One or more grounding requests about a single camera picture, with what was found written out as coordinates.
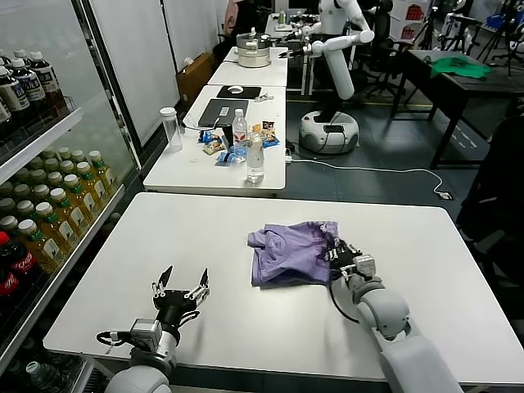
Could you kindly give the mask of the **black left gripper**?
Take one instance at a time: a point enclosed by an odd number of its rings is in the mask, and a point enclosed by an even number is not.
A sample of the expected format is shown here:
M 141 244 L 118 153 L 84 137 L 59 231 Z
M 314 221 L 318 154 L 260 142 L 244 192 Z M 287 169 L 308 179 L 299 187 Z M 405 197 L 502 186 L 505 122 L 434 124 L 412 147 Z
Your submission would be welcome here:
M 198 286 L 191 291 L 166 290 L 172 270 L 173 265 L 170 265 L 151 284 L 153 303 L 158 310 L 156 320 L 163 328 L 180 328 L 197 318 L 199 304 L 210 294 L 208 268 L 202 273 Z

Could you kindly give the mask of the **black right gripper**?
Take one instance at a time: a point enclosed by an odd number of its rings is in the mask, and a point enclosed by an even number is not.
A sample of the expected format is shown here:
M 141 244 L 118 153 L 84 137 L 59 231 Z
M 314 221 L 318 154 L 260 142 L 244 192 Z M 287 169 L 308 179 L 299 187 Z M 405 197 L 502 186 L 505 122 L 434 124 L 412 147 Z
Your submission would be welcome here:
M 338 242 L 335 248 L 326 250 L 325 260 L 332 262 L 332 270 L 341 270 L 353 265 L 354 258 L 361 255 L 361 250 L 346 242 Z

